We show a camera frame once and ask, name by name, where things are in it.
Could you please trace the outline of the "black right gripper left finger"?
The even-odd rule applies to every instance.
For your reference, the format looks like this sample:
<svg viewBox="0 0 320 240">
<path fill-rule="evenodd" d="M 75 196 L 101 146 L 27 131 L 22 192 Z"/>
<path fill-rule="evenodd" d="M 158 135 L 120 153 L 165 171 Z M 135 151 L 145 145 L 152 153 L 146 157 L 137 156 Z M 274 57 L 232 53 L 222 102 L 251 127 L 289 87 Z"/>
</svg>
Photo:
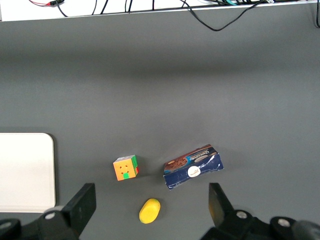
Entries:
<svg viewBox="0 0 320 240">
<path fill-rule="evenodd" d="M 94 183 L 86 183 L 62 207 L 45 211 L 39 218 L 22 225 L 17 218 L 0 221 L 2 240 L 78 240 L 97 207 Z"/>
</svg>

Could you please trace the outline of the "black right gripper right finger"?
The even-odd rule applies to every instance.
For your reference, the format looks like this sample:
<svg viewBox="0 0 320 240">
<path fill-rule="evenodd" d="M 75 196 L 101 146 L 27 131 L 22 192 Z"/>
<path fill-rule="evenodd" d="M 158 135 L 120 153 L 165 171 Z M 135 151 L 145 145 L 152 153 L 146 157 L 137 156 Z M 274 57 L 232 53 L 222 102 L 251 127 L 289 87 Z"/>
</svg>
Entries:
<svg viewBox="0 0 320 240">
<path fill-rule="evenodd" d="M 320 226 L 307 220 L 275 216 L 265 223 L 249 212 L 234 209 L 219 183 L 210 183 L 208 208 L 214 227 L 203 240 L 318 240 Z"/>
</svg>

